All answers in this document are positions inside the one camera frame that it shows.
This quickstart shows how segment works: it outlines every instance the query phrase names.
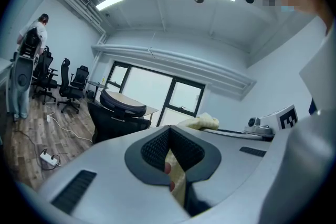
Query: cloth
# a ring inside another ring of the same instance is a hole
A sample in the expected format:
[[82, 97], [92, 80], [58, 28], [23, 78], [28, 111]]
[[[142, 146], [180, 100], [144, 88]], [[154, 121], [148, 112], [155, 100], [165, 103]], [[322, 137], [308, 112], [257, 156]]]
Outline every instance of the cloth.
[[203, 113], [194, 119], [188, 119], [180, 122], [178, 126], [186, 126], [195, 130], [199, 130], [201, 128], [218, 130], [219, 121], [218, 119], [211, 117], [208, 113]]
[[[203, 113], [194, 119], [189, 119], [180, 122], [177, 126], [185, 126], [192, 129], [199, 130], [201, 128], [208, 128], [218, 130], [219, 121], [211, 117], [208, 113]], [[177, 159], [171, 150], [169, 150], [166, 156], [166, 162], [170, 163], [172, 170], [169, 173], [171, 180], [175, 183], [175, 188], [172, 191], [172, 195], [178, 201], [178, 203], [184, 206], [184, 194], [185, 194], [185, 173], [182, 167], [179, 165]]]
[[300, 77], [307, 86], [316, 108], [336, 108], [336, 23], [333, 22], [321, 47], [300, 71]]
[[41, 22], [34, 21], [33, 23], [28, 23], [24, 28], [20, 30], [19, 33], [21, 36], [24, 37], [25, 34], [33, 28], [36, 28], [37, 34], [39, 35], [41, 39], [41, 48], [44, 49], [46, 47], [48, 34], [47, 34], [46, 27]]

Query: desk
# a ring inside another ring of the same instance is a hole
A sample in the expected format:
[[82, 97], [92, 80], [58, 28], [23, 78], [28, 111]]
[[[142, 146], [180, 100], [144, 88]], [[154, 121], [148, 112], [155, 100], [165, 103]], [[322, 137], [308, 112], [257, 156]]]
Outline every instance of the desk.
[[93, 85], [93, 86], [96, 86], [96, 92], [94, 93], [95, 95], [93, 97], [93, 102], [95, 102], [98, 88], [108, 89], [108, 87], [106, 87], [105, 85], [97, 83], [97, 82], [88, 81], [88, 83], [91, 84], [91, 85]]
[[[113, 97], [114, 99], [118, 100], [119, 102], [121, 103], [124, 103], [124, 104], [128, 104], [128, 105], [133, 105], [133, 106], [143, 106], [144, 104], [132, 99], [132, 98], [129, 98], [121, 93], [118, 93], [118, 92], [110, 92], [110, 91], [106, 91], [106, 93], [109, 94], [109, 96]], [[152, 116], [153, 116], [153, 113], [157, 112], [158, 110], [155, 109], [155, 108], [152, 108], [150, 106], [147, 105], [147, 110], [146, 110], [146, 113], [144, 116], [147, 116], [147, 115], [150, 115], [150, 121], [152, 121]]]
[[9, 83], [9, 72], [11, 70], [12, 62], [5, 60], [3, 58], [0, 58], [0, 87], [6, 82], [6, 109], [7, 112], [10, 112], [9, 110], [9, 99], [8, 99], [8, 83]]

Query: black vent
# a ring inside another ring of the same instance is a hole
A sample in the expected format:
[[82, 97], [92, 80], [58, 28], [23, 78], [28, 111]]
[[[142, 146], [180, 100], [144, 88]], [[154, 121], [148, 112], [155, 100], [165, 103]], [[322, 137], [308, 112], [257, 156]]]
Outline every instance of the black vent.
[[90, 171], [80, 171], [51, 202], [51, 204], [62, 210], [64, 213], [70, 214], [96, 175], [96, 173]]

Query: yellow cloth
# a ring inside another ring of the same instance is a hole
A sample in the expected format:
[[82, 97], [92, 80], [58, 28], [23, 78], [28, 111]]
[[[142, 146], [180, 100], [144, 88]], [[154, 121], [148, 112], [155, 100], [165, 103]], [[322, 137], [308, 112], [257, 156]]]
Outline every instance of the yellow cloth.
[[[196, 130], [201, 128], [218, 130], [219, 121], [218, 119], [211, 117], [208, 113], [203, 113], [194, 119], [182, 121], [177, 126], [185, 126]], [[172, 170], [169, 173], [171, 180], [175, 183], [172, 195], [183, 207], [185, 194], [185, 173], [171, 150], [169, 150], [165, 161], [170, 163], [172, 167]]]

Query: black office chair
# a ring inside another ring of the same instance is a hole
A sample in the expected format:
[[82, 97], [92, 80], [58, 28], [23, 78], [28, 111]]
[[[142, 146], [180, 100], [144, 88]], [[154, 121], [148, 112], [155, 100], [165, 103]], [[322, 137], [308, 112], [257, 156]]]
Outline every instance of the black office chair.
[[45, 49], [43, 50], [43, 53], [40, 55], [38, 58], [37, 65], [35, 67], [35, 70], [33, 71], [33, 78], [32, 78], [32, 83], [31, 85], [36, 85], [37, 78], [44, 72], [43, 71], [43, 62], [47, 54], [49, 53], [49, 47], [46, 46]]
[[72, 80], [72, 76], [74, 74], [71, 74], [70, 85], [78, 89], [84, 89], [86, 82], [88, 81], [87, 77], [89, 73], [90, 72], [88, 71], [87, 67], [80, 66], [80, 68], [77, 68], [74, 80]]
[[80, 107], [80, 104], [73, 103], [71, 99], [80, 99], [83, 98], [84, 95], [81, 90], [69, 86], [69, 65], [70, 65], [69, 59], [64, 58], [64, 61], [61, 66], [62, 85], [59, 88], [59, 94], [62, 97], [66, 97], [67, 101], [57, 102], [57, 105], [59, 106], [59, 104], [66, 104], [61, 110], [61, 113], [64, 113], [64, 109], [66, 107], [71, 106], [76, 110], [78, 114], [79, 113], [78, 108]]
[[110, 97], [105, 90], [100, 95], [100, 102], [105, 107], [88, 102], [88, 109], [94, 126], [93, 144], [148, 129], [152, 122], [141, 117], [146, 106], [130, 106]]
[[[43, 104], [46, 103], [46, 97], [51, 97], [53, 98], [54, 102], [56, 102], [56, 97], [54, 97], [51, 92], [48, 92], [47, 90], [49, 89], [49, 91], [51, 89], [56, 89], [57, 88], [57, 81], [52, 79], [53, 76], [58, 76], [57, 74], [55, 74], [54, 72], [57, 71], [54, 68], [50, 68], [49, 66], [53, 60], [53, 57], [51, 56], [51, 52], [44, 52], [44, 56], [43, 56], [43, 64], [40, 67], [41, 70], [39, 71], [39, 75], [36, 78], [36, 81], [34, 82], [34, 85], [36, 85], [35, 90], [34, 90], [34, 95], [32, 96], [32, 99], [34, 99], [35, 97], [39, 97], [41, 95], [44, 95], [44, 100], [43, 100]], [[36, 92], [37, 88], [41, 87], [43, 88], [43, 90], [39, 90], [38, 92]]]

